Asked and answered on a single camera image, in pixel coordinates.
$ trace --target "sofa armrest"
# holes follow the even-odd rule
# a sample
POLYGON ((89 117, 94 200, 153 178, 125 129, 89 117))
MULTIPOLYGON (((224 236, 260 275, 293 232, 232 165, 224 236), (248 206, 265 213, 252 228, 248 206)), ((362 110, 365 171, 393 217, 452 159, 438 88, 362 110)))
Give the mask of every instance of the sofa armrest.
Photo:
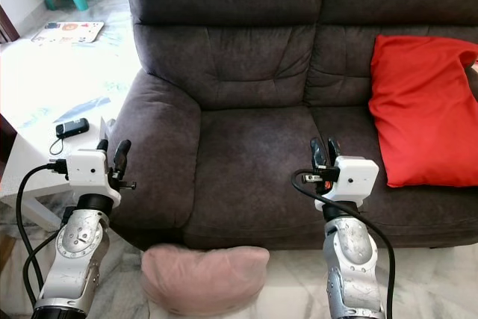
POLYGON ((108 149, 112 163, 117 144, 131 141, 125 180, 137 182, 135 191, 122 191, 121 204, 113 211, 112 227, 122 229, 117 232, 173 229, 187 221, 193 208, 200 120, 198 104, 184 91, 143 70, 138 73, 108 149))

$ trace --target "tiled floor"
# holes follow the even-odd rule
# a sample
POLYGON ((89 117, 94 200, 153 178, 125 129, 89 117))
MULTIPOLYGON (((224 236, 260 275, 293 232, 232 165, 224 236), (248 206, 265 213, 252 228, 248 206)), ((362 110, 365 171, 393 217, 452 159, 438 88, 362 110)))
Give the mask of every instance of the tiled floor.
MULTIPOLYGON (((57 117, 72 104, 100 96, 108 96, 114 104, 121 104, 140 68, 128 4, 126 0, 95 0, 91 4, 86 12, 74 9, 48 12, 40 21, 106 22, 93 44, 39 47, 27 38, 2 47, 1 112, 17 128, 40 118, 57 117), (57 71, 52 71, 52 61, 58 65, 57 71)), ((46 202, 56 211, 67 203, 61 195, 46 202)), ((2 206, 1 220, 15 235, 15 227, 8 225, 14 223, 14 219, 7 212, 8 208, 2 206)), ((28 232, 34 244, 45 236, 34 227, 28 232)), ((110 250, 101 266, 99 290, 88 318, 177 318, 148 303, 143 296, 139 284, 140 252, 113 232, 111 238, 110 250)), ((24 260, 25 250, 22 242, 17 241, 1 275, 0 290, 0 306, 7 313, 17 315, 13 318, 29 318, 18 315, 31 312, 21 280, 24 260)), ((50 247, 40 255, 45 272, 52 260, 50 247)), ((381 250, 377 277, 383 295, 387 275, 387 255, 381 250)), ((267 283, 258 300, 239 312, 215 318, 328 319, 325 283, 326 264, 321 251, 274 252, 268 265, 267 283)), ((443 250, 397 250, 395 319, 476 319, 477 293, 478 245, 443 250)))

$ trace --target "gray sofa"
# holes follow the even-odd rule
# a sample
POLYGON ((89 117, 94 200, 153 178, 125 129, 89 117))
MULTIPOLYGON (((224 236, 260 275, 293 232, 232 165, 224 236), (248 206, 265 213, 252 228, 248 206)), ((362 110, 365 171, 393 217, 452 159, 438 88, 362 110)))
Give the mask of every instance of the gray sofa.
POLYGON ((322 214, 290 176, 334 135, 380 166, 361 212, 394 246, 478 241, 478 188, 387 187, 367 108, 377 34, 478 43, 478 0, 129 1, 143 69, 112 136, 133 143, 138 183, 112 216, 124 239, 321 248, 322 214))

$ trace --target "black phone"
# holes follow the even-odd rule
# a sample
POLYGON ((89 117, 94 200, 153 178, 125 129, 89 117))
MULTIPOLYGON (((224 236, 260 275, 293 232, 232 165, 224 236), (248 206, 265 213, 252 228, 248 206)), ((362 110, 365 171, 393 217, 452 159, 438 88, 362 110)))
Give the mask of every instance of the black phone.
POLYGON ((88 120, 84 117, 79 120, 69 121, 68 123, 62 123, 56 127, 56 135, 58 138, 67 138, 75 136, 76 134, 82 134, 90 129, 88 120))

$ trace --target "white table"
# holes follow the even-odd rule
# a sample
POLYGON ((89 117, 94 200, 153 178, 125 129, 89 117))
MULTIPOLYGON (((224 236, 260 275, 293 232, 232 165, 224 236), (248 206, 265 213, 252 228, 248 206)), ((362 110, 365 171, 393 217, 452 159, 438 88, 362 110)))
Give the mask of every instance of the white table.
MULTIPOLYGON (((69 137, 63 142, 61 154, 49 154, 49 147, 55 141, 54 123, 42 123, 20 130, 13 144, 7 166, 1 178, 0 200, 10 207, 16 207, 16 195, 23 177, 35 167, 47 164, 51 158, 66 158, 76 149, 95 149, 99 140, 108 138, 108 127, 101 116, 86 114, 90 123, 89 131, 69 137)), ((43 170, 35 173, 23 192, 22 214, 38 226, 51 232, 57 230, 60 218, 37 201, 37 197, 69 191, 71 188, 64 175, 43 170)))

